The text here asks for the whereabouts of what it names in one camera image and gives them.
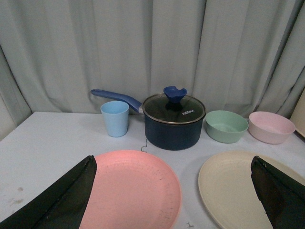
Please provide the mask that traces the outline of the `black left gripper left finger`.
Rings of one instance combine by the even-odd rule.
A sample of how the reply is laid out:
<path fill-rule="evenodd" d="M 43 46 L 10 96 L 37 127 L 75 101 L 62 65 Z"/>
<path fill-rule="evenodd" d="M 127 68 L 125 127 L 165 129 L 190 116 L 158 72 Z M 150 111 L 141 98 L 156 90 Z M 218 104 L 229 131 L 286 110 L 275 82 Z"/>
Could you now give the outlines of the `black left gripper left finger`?
<path fill-rule="evenodd" d="M 78 229 L 97 171 L 94 156 L 70 169 L 27 205 L 0 223 L 2 229 Z"/>

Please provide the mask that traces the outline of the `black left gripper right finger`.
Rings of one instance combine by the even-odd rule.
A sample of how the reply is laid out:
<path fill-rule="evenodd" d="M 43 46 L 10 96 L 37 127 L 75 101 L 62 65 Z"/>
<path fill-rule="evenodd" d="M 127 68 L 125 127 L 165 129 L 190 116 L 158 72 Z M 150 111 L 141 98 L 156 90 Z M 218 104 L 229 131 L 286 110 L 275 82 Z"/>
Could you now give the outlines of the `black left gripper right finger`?
<path fill-rule="evenodd" d="M 305 186 L 259 156 L 251 162 L 251 179 L 274 229 L 305 227 Z"/>

